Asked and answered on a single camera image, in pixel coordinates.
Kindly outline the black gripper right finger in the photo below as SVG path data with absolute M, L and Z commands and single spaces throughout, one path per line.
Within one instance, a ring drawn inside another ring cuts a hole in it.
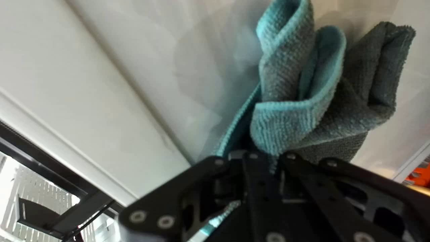
M 340 159 L 295 153 L 279 167 L 299 184 L 340 242 L 430 242 L 428 198 Z

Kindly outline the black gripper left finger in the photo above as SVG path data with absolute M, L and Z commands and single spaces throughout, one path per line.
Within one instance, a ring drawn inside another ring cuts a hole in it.
M 275 167 L 258 152 L 202 159 L 120 211 L 126 242 L 264 242 L 258 206 Z

